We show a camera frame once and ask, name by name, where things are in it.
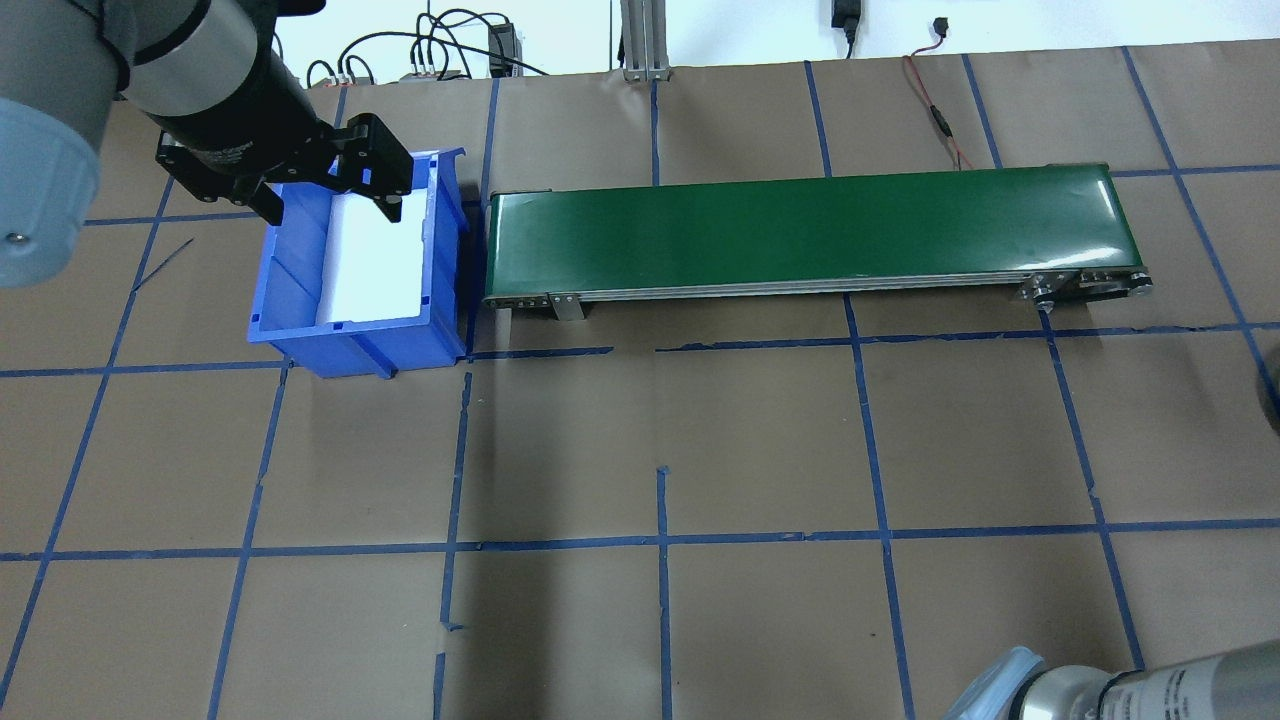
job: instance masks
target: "blue tape line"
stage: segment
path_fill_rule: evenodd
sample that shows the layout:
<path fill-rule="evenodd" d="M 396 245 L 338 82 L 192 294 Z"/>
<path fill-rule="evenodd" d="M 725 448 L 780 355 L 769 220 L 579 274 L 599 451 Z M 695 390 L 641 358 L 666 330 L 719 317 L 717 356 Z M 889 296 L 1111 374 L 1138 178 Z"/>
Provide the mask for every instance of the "blue tape line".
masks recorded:
<path fill-rule="evenodd" d="M 658 81 L 649 81 L 649 145 L 653 152 L 650 164 L 652 183 L 662 184 L 660 159 L 658 156 Z"/>
<path fill-rule="evenodd" d="M 84 220 L 84 227 L 101 225 L 150 225 L 151 223 L 200 223 L 209 220 L 243 220 L 256 218 L 257 213 L 209 213 L 197 215 L 165 215 L 164 218 L 101 218 Z"/>
<path fill-rule="evenodd" d="M 1124 589 L 1124 580 L 1120 578 L 1120 565 L 1116 561 L 1115 547 L 1111 544 L 1111 532 L 1107 529 L 1106 512 L 1102 510 L 1102 501 L 1097 495 L 1097 484 L 1093 477 L 1093 464 L 1089 461 L 1089 451 L 1084 446 L 1084 433 L 1080 430 L 1080 418 L 1075 411 L 1075 401 L 1071 398 L 1071 387 L 1066 379 L 1066 370 L 1062 368 L 1062 355 L 1057 348 L 1057 340 L 1053 337 L 1053 327 L 1048 314 L 1041 313 L 1041 325 L 1044 328 L 1044 341 L 1048 345 L 1050 359 L 1053 363 L 1053 374 L 1057 377 L 1059 395 L 1062 396 L 1062 407 L 1066 411 L 1066 421 L 1071 428 L 1071 441 L 1075 443 L 1075 455 L 1080 462 L 1080 473 L 1084 475 L 1084 487 L 1089 496 L 1089 505 L 1093 509 L 1093 520 L 1097 525 L 1098 539 L 1102 542 L 1102 555 L 1106 559 L 1107 573 L 1111 575 L 1111 585 L 1116 596 L 1116 606 L 1120 610 L 1120 623 L 1124 625 L 1125 639 L 1129 642 L 1129 655 L 1137 669 L 1146 667 L 1142 657 L 1142 647 L 1138 644 L 1138 630 L 1133 624 L 1133 614 L 1129 611 L 1129 598 Z"/>
<path fill-rule="evenodd" d="M 275 448 L 275 430 L 280 424 L 280 409 L 284 407 L 284 386 L 289 380 L 289 365 L 280 366 L 280 383 L 275 386 L 275 400 L 271 402 L 271 415 L 266 421 L 266 438 L 262 441 L 262 459 L 257 464 L 257 482 L 262 482 L 271 466 L 271 451 Z"/>
<path fill-rule="evenodd" d="M 1204 228 L 1204 222 L 1201 219 L 1199 210 L 1196 209 L 1196 202 L 1192 201 L 1192 195 L 1187 190 L 1187 181 L 1183 179 L 1183 170 L 1178 167 L 1178 161 L 1174 160 L 1174 151 L 1169 146 L 1169 138 L 1165 137 L 1165 131 L 1160 126 L 1160 118 L 1156 117 L 1156 109 L 1151 104 L 1151 97 L 1147 95 L 1147 88 L 1142 83 L 1142 77 L 1138 74 L 1138 67 L 1133 61 L 1133 54 L 1129 53 L 1129 47 L 1121 47 L 1120 53 L 1124 55 L 1125 65 L 1129 68 L 1129 77 L 1133 78 L 1133 85 L 1138 90 L 1138 97 L 1142 99 L 1142 106 L 1147 110 L 1147 119 L 1151 120 L 1151 127 L 1156 132 L 1156 138 L 1160 141 L 1160 149 L 1165 154 L 1165 160 L 1174 172 L 1174 183 L 1178 186 L 1178 193 L 1181 195 L 1183 204 L 1187 206 L 1187 211 L 1192 217 L 1192 224 L 1196 225 L 1196 234 L 1199 236 L 1201 243 L 1204 246 L 1204 252 L 1208 255 L 1210 263 L 1213 265 L 1213 272 L 1217 273 L 1219 283 L 1222 286 L 1222 292 L 1226 293 L 1226 300 L 1231 305 L 1231 311 L 1235 314 L 1236 322 L 1239 322 L 1240 325 L 1245 325 L 1248 320 L 1244 316 L 1244 309 L 1240 306 L 1240 301 L 1235 296 L 1235 291 L 1231 288 L 1231 282 L 1226 277 L 1226 269 L 1222 268 L 1222 261 L 1219 260 L 1217 251 L 1213 249 L 1213 241 L 1210 240 L 1208 229 Z M 1275 411 L 1280 414 L 1280 388 L 1276 388 L 1275 380 L 1271 379 L 1271 373 L 1267 372 L 1267 364 L 1262 357 L 1262 350 L 1258 347 L 1258 342 L 1251 331 L 1244 329 L 1242 334 L 1244 334 L 1244 342 L 1249 347 L 1249 355 L 1253 356 L 1253 364 L 1257 366 L 1258 377 L 1262 379 L 1262 386 L 1266 388 L 1267 396 L 1271 398 L 1271 405 L 1275 407 Z"/>
<path fill-rule="evenodd" d="M 564 347 L 549 350 L 504 350 L 497 352 L 475 352 L 472 360 L 520 360 L 524 357 L 582 357 L 586 355 L 608 355 L 613 346 L 603 347 Z"/>
<path fill-rule="evenodd" d="M 911 675 L 906 664 L 906 637 L 902 633 L 902 611 L 897 598 L 897 573 L 893 570 L 893 536 L 884 503 L 884 484 L 881 480 L 879 455 L 876 451 L 876 427 L 872 423 L 870 396 L 867 393 L 867 373 L 863 345 L 858 334 L 858 318 L 849 293 L 844 295 L 845 320 L 849 324 L 850 347 L 854 350 L 854 377 L 858 383 L 858 405 L 863 418 L 863 436 L 867 441 L 867 461 L 872 474 L 872 493 L 876 498 L 876 527 L 879 532 L 881 560 L 884 565 L 884 589 L 888 594 L 888 618 L 893 629 L 893 653 L 897 656 L 897 679 L 902 685 L 902 711 L 908 720 L 915 720 L 915 702 L 911 697 Z"/>
<path fill-rule="evenodd" d="M 1114 178 L 1160 178 L 1174 174 L 1172 170 L 1111 170 Z"/>
<path fill-rule="evenodd" d="M 893 539 L 1015 538 L 1076 536 L 1097 532 L 1097 525 L 1004 525 L 993 528 L 919 528 L 893 530 Z"/>
<path fill-rule="evenodd" d="M 973 74 L 973 63 L 969 60 L 969 54 L 965 53 L 960 55 L 960 61 L 964 63 L 964 74 L 969 77 L 969 90 L 973 92 L 973 102 L 978 106 L 978 119 L 982 120 L 982 133 L 987 136 L 987 150 L 991 151 L 991 161 L 997 168 L 1004 168 L 1005 163 L 1000 159 L 1000 147 L 996 146 L 996 135 L 991 132 L 991 120 L 987 118 L 987 105 L 982 101 L 982 91 L 978 90 L 978 76 Z"/>
<path fill-rule="evenodd" d="M 159 218 L 164 215 L 164 209 L 169 204 L 169 195 L 172 191 L 173 178 L 170 177 L 165 182 L 164 192 L 160 193 L 160 204 L 156 206 L 156 214 L 152 217 L 151 232 L 147 233 L 147 242 L 142 247 L 142 256 L 138 259 L 138 268 L 133 273 L 133 284 L 129 287 L 136 287 L 146 272 L 147 260 L 151 258 L 151 249 L 155 247 L 156 232 L 160 229 Z M 124 328 L 129 324 L 129 315 L 133 313 L 134 300 L 137 300 L 137 292 L 129 291 L 129 295 L 124 301 L 124 309 L 120 311 L 120 323 L 115 329 L 115 338 L 111 341 L 111 351 L 108 355 L 106 369 L 115 365 L 115 357 L 120 352 L 120 343 L 124 342 Z M 27 596 L 27 605 L 23 609 L 22 620 L 18 623 L 18 633 L 9 650 L 9 660 L 5 662 L 4 675 L 0 676 L 0 710 L 4 708 L 5 698 L 9 697 L 9 685 L 13 683 L 13 674 L 18 667 L 18 657 L 22 655 L 22 646 L 26 643 L 27 632 L 31 629 L 31 618 L 36 611 L 36 603 L 40 600 L 40 591 L 45 585 L 45 574 L 49 571 L 49 564 L 52 561 L 54 547 L 58 544 L 58 536 L 61 533 L 63 521 L 67 519 L 67 509 L 70 506 L 72 493 L 76 492 L 76 482 L 79 479 L 81 466 L 84 462 L 84 454 L 88 451 L 90 438 L 93 436 L 93 425 L 97 423 L 97 414 L 102 409 L 102 398 L 106 396 L 106 384 L 109 379 L 110 373 L 104 372 L 102 379 L 97 383 L 97 393 L 93 396 L 93 405 L 90 407 L 88 419 L 84 423 L 84 432 L 81 434 L 79 446 L 76 448 L 76 459 L 72 461 L 72 469 L 67 477 L 67 486 L 63 488 L 63 497 L 58 503 L 58 512 L 54 515 L 54 523 L 49 530 L 49 539 L 45 542 L 45 550 L 40 556 L 40 568 L 36 569 L 36 578 L 32 580 L 31 593 Z"/>
<path fill-rule="evenodd" d="M 338 109 L 333 114 L 333 127 L 342 126 L 342 114 L 347 110 L 347 86 L 338 90 Z"/>
<path fill-rule="evenodd" d="M 1228 173 L 1276 173 L 1276 172 L 1280 172 L 1280 165 L 1220 165 L 1210 168 L 1178 168 L 1178 173 L 1184 176 L 1216 176 Z M 1172 169 L 1111 170 L 1111 177 L 1114 178 L 1149 178 L 1149 177 L 1167 177 L 1171 174 L 1174 174 Z"/>
<path fill-rule="evenodd" d="M 1217 168 L 1178 168 L 1184 176 L 1215 176 L 1221 173 L 1276 173 L 1280 165 L 1222 165 Z"/>
<path fill-rule="evenodd" d="M 68 375 L 101 375 L 106 368 L 45 368 L 41 370 L 0 370 L 0 378 L 61 378 Z"/>
<path fill-rule="evenodd" d="M 236 634 L 236 618 L 239 615 L 239 601 L 244 592 L 244 575 L 248 573 L 248 560 L 253 548 L 253 532 L 257 529 L 257 515 L 262 507 L 262 479 L 271 465 L 271 450 L 275 446 L 275 432 L 280 423 L 280 409 L 284 406 L 285 386 L 289 380 L 289 366 L 280 368 L 280 383 L 275 387 L 271 402 L 271 415 L 266 423 L 262 438 L 262 457 L 257 466 L 257 482 L 253 483 L 253 498 L 248 506 L 248 519 L 244 520 L 244 537 L 241 541 L 239 559 L 236 562 L 236 579 L 232 583 L 230 603 L 227 607 L 227 623 L 223 625 L 223 641 L 218 648 L 218 665 L 214 670 L 214 687 L 209 693 L 207 720 L 218 717 L 223 697 L 223 680 L 227 678 L 227 661 L 230 657 L 232 637 Z"/>
<path fill-rule="evenodd" d="M 1183 334 L 1183 333 L 1217 333 L 1239 332 L 1242 329 L 1254 331 L 1280 331 L 1280 322 L 1270 323 L 1225 323 L 1220 325 L 1151 325 L 1147 328 L 1068 328 L 1055 329 L 1057 337 L 1105 337 L 1105 336 L 1146 336 L 1146 334 Z M 937 334 L 883 334 L 864 336 L 859 338 L 861 345 L 876 343 L 910 343 L 924 341 L 982 341 L 982 340 L 1025 340 L 1043 338 L 1043 331 L 989 331 L 965 333 L 937 333 Z M 713 350 L 756 350 L 771 347 L 835 347 L 850 342 L 847 337 L 812 337 L 795 340 L 746 340 L 726 342 L 690 342 L 680 347 L 658 347 L 654 352 L 703 352 Z M 613 346 L 599 347 L 564 347 L 544 350 L 507 350 L 494 352 L 476 352 L 472 360 L 518 360 L 525 357 L 577 357 L 588 355 L 608 355 L 616 350 Z M 283 360 L 236 360 L 228 363 L 174 363 L 164 365 L 116 365 L 108 368 L 33 368 L 22 370 L 0 370 L 3 378 L 45 378 L 65 375 L 100 375 L 110 373 L 113 375 L 138 374 L 138 373 L 196 373 L 220 370 L 265 370 L 275 369 Z"/>
<path fill-rule="evenodd" d="M 172 547 L 161 550 L 60 550 L 52 560 L 191 560 L 239 557 L 238 547 Z"/>
<path fill-rule="evenodd" d="M 671 571 L 667 544 L 667 475 L 666 465 L 658 468 L 658 607 L 662 641 L 662 720 L 672 719 L 671 685 Z"/>
<path fill-rule="evenodd" d="M 1222 325 L 1152 325 L 1149 328 L 1076 328 L 1055 329 L 1056 337 L 1112 337 L 1134 334 L 1187 334 L 1238 332 L 1242 325 L 1228 323 Z"/>
<path fill-rule="evenodd" d="M 114 368 L 45 368 L 33 370 L 0 370 L 0 378 L 58 378 L 69 375 L 136 375 L 141 373 L 195 373 L 211 370 L 275 369 L 282 360 L 243 360 L 233 363 L 175 363 L 169 365 L 116 365 Z"/>
<path fill-rule="evenodd" d="M 342 557 L 348 555 L 419 555 L 448 552 L 445 542 L 402 542 L 381 544 L 312 544 L 285 547 L 253 547 L 251 557 Z"/>
<path fill-rule="evenodd" d="M 925 340 L 970 341 L 970 340 L 1025 340 L 1044 337 L 1042 331 L 992 331 L 969 333 L 940 333 L 940 334 L 881 334 L 859 338 L 860 345 L 920 342 Z"/>
<path fill-rule="evenodd" d="M 1280 528 L 1280 518 L 1239 518 L 1225 520 L 1155 520 L 1144 523 L 1111 523 L 1112 533 L 1166 533 L 1185 530 L 1256 530 Z"/>
<path fill-rule="evenodd" d="M 458 401 L 458 439 L 453 451 L 453 491 L 449 500 L 449 529 L 448 551 L 444 553 L 444 577 L 440 582 L 440 625 L 449 632 L 457 625 L 453 624 L 453 569 L 458 551 L 458 519 L 462 514 L 462 478 L 466 475 L 467 459 L 467 424 L 471 407 L 471 382 L 472 374 L 467 373 L 462 379 L 462 396 Z M 444 703 L 444 652 L 436 656 L 434 680 L 433 716 L 440 716 Z"/>
<path fill-rule="evenodd" d="M 1236 518 L 1207 520 L 1147 520 L 1107 523 L 1112 533 L 1164 533 L 1189 530 L 1251 530 L 1280 529 L 1280 518 Z M 1088 534 L 1097 530 L 1088 525 L 992 525 L 978 528 L 902 528 L 890 530 L 893 539 L 937 538 L 1012 538 L 1038 536 Z M 776 542 L 867 542 L 881 539 L 879 530 L 819 530 L 781 533 L 707 533 L 622 536 L 608 538 L 568 538 L 554 541 L 506 542 L 411 542 L 383 544 L 323 544 L 253 547 L 251 557 L 315 557 L 351 555 L 417 555 L 454 552 L 543 552 L 554 550 L 584 550 L 600 547 L 654 547 L 659 544 L 759 544 Z M 32 562 L 41 552 L 0 552 L 0 562 Z M 60 550 L 51 561 L 86 560 L 180 560 L 198 557 L 239 557 L 237 547 L 177 547 L 163 550 Z"/>
<path fill-rule="evenodd" d="M 236 562 L 236 580 L 232 583 L 230 605 L 227 609 L 227 623 L 223 625 L 223 639 L 218 646 L 218 665 L 214 670 L 214 687 L 209 694 L 207 720 L 218 717 L 218 707 L 223 700 L 223 680 L 227 678 L 227 660 L 232 652 L 232 635 L 236 633 L 236 618 L 239 614 L 239 598 L 244 592 L 244 574 L 248 570 L 250 547 L 253 544 L 253 528 L 257 525 L 257 510 L 262 502 L 262 483 L 253 486 L 253 500 L 250 503 L 248 521 L 244 523 L 244 539 L 241 543 L 239 560 Z"/>
<path fill-rule="evenodd" d="M 164 218 L 160 218 L 160 222 L 198 223 L 205 220 L 246 220 L 250 218 L 257 218 L 257 213 L 236 211 L 236 213 L 209 213 L 209 214 L 196 214 L 196 215 L 166 215 Z"/>
<path fill-rule="evenodd" d="M 458 519 L 462 514 L 462 478 L 466 473 L 471 379 L 471 373 L 467 373 L 462 380 L 461 410 L 458 411 L 458 439 L 453 451 L 453 493 L 449 500 L 449 547 L 454 547 L 458 542 Z M 440 624 L 445 626 L 452 623 L 449 614 L 453 610 L 453 564 L 456 557 L 457 553 L 453 550 L 444 555 L 444 580 L 440 584 Z"/>
<path fill-rule="evenodd" d="M 804 61 L 804 77 L 809 81 L 809 102 L 813 104 L 813 122 L 818 126 L 818 150 L 822 151 L 822 176 L 831 177 L 831 152 L 827 150 L 827 126 L 822 122 L 822 104 L 818 101 L 818 83 L 813 78 L 813 63 Z"/>
<path fill-rule="evenodd" d="M 214 373 L 234 370 L 278 370 L 288 368 L 288 360 L 239 360 L 232 363 L 174 363 L 169 365 L 118 365 L 108 370 L 113 375 L 146 373 Z"/>
<path fill-rule="evenodd" d="M 654 352 L 700 352 L 704 350 L 756 350 L 764 347 L 829 347 L 849 345 L 847 337 L 812 337 L 801 340 L 744 340 L 731 342 L 690 342 L 680 347 L 659 347 Z"/>
<path fill-rule="evenodd" d="M 431 720 L 440 720 L 444 712 L 444 653 L 435 653 L 435 675 L 431 679 Z"/>
<path fill-rule="evenodd" d="M 495 541 L 457 543 L 460 552 L 539 552 L 543 550 L 586 550 L 594 547 L 646 547 L 658 544 L 654 536 L 609 538 L 566 538 L 549 541 Z"/>

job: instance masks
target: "conveyor belt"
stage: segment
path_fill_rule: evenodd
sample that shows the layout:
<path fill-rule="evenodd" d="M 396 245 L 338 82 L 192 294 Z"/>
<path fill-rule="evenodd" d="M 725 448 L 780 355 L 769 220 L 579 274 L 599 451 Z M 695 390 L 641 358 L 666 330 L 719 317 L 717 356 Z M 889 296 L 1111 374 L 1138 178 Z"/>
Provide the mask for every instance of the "conveyor belt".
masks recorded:
<path fill-rule="evenodd" d="M 573 318 L 584 301 L 1002 283 L 1042 304 L 1149 288 L 1106 165 L 495 195 L 485 301 Z"/>

